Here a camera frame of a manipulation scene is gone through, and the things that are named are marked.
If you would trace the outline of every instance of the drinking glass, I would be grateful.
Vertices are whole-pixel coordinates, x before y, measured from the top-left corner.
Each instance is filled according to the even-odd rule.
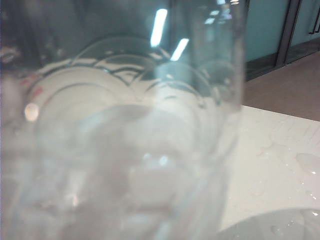
[[[4,66],[2,237],[214,239],[240,116],[241,1],[24,3],[36,44]]]

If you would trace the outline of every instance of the table surface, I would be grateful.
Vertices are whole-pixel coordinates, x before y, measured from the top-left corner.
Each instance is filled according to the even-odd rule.
[[[275,211],[320,210],[320,122],[243,106],[230,168],[221,230]]]

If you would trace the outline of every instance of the door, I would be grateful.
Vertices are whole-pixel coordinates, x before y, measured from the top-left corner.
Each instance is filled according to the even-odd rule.
[[[246,73],[248,78],[276,65],[290,0],[247,1]]]
[[[286,62],[320,49],[320,0],[301,0]]]

